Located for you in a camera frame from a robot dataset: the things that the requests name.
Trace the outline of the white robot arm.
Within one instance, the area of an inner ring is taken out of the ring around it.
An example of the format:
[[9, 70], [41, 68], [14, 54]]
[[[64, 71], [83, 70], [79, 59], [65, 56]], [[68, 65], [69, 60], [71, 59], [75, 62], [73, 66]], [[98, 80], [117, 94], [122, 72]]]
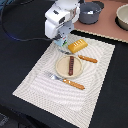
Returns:
[[50, 39], [67, 36], [80, 14], [79, 0], [56, 0], [45, 13], [45, 35]]

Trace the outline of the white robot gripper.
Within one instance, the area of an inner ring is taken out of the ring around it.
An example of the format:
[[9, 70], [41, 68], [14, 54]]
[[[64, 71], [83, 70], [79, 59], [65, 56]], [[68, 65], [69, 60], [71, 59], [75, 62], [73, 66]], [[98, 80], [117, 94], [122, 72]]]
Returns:
[[79, 14], [79, 2], [55, 2], [45, 13], [45, 35], [54, 40], [63, 38], [74, 29]]

